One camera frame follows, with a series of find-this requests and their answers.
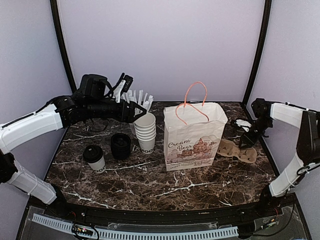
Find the brown cardboard cup carrier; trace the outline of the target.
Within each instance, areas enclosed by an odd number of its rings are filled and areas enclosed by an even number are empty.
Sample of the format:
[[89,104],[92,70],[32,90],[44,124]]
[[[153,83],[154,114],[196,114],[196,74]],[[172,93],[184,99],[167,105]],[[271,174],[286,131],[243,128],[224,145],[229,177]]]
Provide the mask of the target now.
[[254,164],[257,160],[257,151],[253,147],[240,149],[233,141],[221,139],[217,154],[228,157],[237,158],[239,161]]

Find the single black cup lid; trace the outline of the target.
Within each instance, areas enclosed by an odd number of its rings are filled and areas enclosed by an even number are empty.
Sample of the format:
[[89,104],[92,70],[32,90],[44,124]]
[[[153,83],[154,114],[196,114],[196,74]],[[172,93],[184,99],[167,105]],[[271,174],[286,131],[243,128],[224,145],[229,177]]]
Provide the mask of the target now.
[[83,159],[87,163],[96,163],[103,157],[103,150],[98,145],[88,145],[83,151]]

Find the stack of black cup lids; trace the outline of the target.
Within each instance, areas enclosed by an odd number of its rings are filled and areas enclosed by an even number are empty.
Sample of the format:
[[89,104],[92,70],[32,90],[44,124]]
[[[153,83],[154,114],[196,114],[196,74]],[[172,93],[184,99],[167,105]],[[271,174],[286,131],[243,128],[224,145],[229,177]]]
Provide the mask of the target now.
[[116,133],[110,139],[112,156],[116,160],[125,160],[131,154],[131,138],[124,133]]

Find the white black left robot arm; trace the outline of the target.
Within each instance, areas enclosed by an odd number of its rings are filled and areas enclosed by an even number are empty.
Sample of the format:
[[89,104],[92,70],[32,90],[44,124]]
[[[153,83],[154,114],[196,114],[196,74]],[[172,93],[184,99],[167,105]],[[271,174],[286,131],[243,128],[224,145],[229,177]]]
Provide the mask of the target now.
[[146,113],[137,103],[122,99],[55,97],[41,109],[0,126],[0,182],[51,205],[58,217],[67,218],[71,208],[64,196],[43,180],[62,130],[93,119],[133,123]]

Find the printed paper takeout bag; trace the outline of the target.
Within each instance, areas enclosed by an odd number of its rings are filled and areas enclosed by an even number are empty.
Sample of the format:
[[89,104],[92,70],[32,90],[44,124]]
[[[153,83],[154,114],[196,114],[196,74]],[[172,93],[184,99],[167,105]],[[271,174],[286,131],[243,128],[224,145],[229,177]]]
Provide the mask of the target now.
[[223,108],[207,102],[208,90],[200,103],[165,107],[163,152],[166,170],[177,171],[213,164],[228,118]]

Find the single white paper cup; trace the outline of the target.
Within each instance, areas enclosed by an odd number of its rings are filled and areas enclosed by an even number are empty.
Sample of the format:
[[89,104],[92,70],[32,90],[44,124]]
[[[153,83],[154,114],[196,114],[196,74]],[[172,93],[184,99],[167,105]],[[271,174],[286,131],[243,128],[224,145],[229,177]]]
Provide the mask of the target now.
[[88,165],[91,167],[91,169],[97,173],[101,174],[104,173],[106,170],[106,163],[105,163],[105,158],[102,156],[99,160],[96,162],[89,162]]

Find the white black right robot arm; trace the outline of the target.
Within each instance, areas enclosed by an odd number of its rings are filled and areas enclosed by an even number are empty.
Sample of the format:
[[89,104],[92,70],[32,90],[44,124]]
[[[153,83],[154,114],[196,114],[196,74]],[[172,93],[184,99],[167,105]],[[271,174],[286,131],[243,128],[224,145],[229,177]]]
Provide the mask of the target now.
[[303,178],[320,166],[320,113],[289,102],[256,98],[251,103],[255,119],[237,118],[231,125],[241,130],[239,148],[247,150],[263,137],[268,129],[276,137],[267,141],[274,157],[291,157],[282,163],[281,173],[260,193],[255,213],[266,217]]

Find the stack of white paper cups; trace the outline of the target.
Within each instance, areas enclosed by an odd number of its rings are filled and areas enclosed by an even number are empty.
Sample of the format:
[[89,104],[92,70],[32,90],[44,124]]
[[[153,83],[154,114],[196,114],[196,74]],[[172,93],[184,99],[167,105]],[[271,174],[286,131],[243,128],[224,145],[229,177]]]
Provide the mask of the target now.
[[157,135],[156,117],[148,112],[134,122],[134,129],[141,151],[147,155],[153,153]]

